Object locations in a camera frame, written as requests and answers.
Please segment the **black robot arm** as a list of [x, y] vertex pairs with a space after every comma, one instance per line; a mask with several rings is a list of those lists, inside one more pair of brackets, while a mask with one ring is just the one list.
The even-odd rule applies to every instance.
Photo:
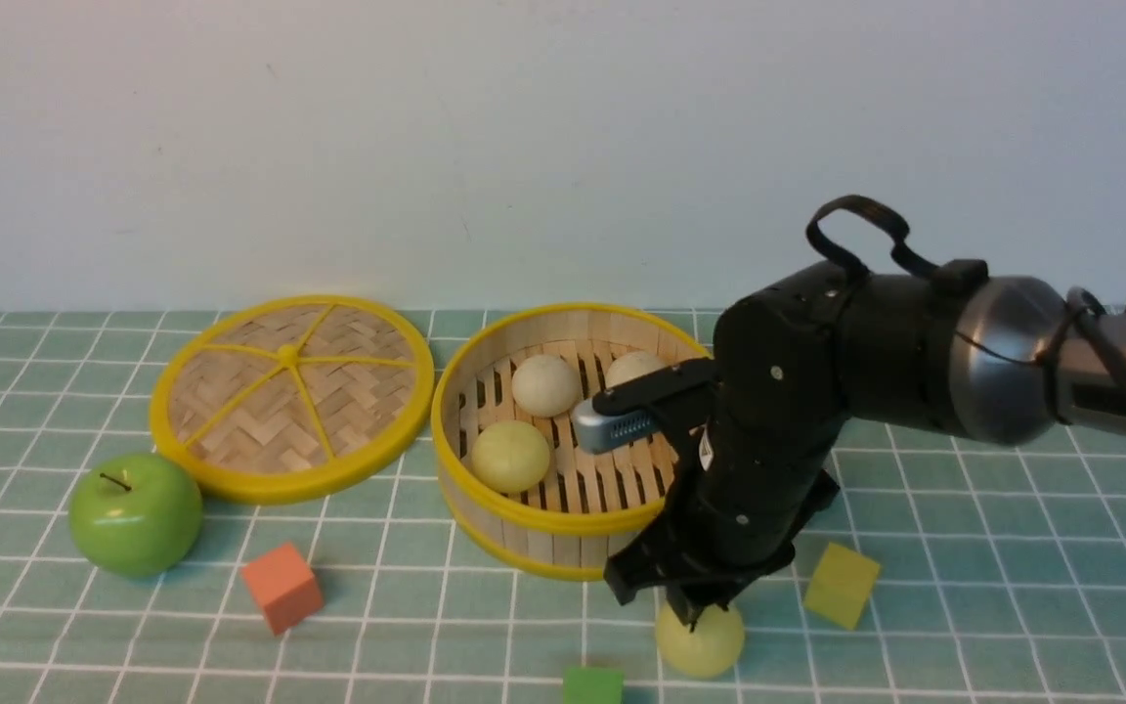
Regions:
[[620, 604], [662, 589], [691, 627], [790, 565], [839, 494], [825, 463], [851, 420], [1000, 447], [1055, 426], [1126, 436], [1126, 315], [981, 260], [924, 278], [817, 262], [720, 313], [711, 357], [604, 389], [575, 419], [595, 454], [647, 433], [674, 449], [663, 508], [604, 581]]

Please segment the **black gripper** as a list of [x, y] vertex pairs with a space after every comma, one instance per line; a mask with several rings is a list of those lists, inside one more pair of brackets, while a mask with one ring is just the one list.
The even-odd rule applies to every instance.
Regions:
[[842, 427], [828, 373], [692, 358], [604, 392], [604, 415], [642, 412], [674, 449], [661, 511], [609, 556], [617, 601], [665, 589], [685, 629], [787, 565], [816, 508], [822, 463]]

